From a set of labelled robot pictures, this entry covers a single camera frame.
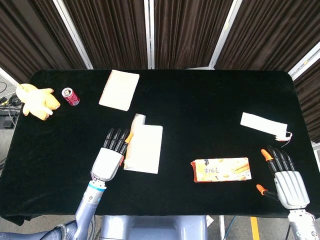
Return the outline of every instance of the yellow plush toy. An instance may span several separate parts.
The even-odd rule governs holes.
[[[38,89],[31,84],[20,84],[16,88],[16,95],[24,103],[23,114],[27,116],[32,113],[41,120],[53,114],[52,110],[60,107],[58,100],[51,94],[51,88]]]

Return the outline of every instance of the black table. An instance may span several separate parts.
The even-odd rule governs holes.
[[[0,215],[17,224],[44,214],[73,215],[111,127],[130,128],[136,113],[163,126],[158,174],[119,169],[107,184],[97,215],[243,215],[287,217],[261,196],[275,191],[260,153],[280,148],[271,134],[240,125],[243,112],[288,124],[284,149],[300,171],[320,213],[320,174],[290,76],[277,71],[128,70],[140,79],[129,111],[98,105],[110,70],[42,70],[31,83],[53,88],[61,107],[48,120],[21,115],[0,178]],[[70,106],[61,91],[80,97]],[[252,180],[194,183],[190,162],[248,157]]]

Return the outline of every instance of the can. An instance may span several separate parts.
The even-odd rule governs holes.
[[[80,98],[70,87],[66,87],[62,90],[62,96],[71,106],[75,106],[80,102]]]

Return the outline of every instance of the dark curtain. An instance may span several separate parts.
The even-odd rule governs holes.
[[[232,0],[155,0],[155,68],[207,67]]]
[[[18,82],[41,69],[86,68],[52,0],[1,0],[0,15],[0,66]]]
[[[94,68],[148,68],[143,0],[64,3]]]
[[[319,0],[243,0],[214,68],[288,72],[319,41]]]
[[[320,59],[294,81],[311,141],[320,142]]]

